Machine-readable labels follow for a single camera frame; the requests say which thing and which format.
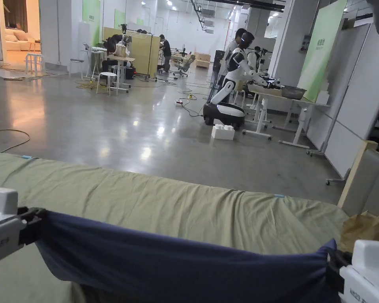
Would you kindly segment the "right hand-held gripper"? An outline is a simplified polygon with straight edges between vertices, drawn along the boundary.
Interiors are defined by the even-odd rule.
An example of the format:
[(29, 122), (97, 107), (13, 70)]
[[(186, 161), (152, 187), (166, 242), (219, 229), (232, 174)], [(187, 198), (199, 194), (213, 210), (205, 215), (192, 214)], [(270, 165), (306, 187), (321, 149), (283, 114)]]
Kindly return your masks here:
[(379, 303), (379, 242), (357, 240), (352, 253), (327, 249), (326, 282), (342, 303)]

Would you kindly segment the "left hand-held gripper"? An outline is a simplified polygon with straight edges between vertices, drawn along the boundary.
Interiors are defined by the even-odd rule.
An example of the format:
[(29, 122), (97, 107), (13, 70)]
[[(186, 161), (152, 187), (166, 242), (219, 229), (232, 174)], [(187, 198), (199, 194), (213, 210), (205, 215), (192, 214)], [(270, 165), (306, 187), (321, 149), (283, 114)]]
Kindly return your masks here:
[(28, 245), (28, 228), (40, 228), (45, 208), (18, 207), (18, 192), (0, 187), (0, 261)]

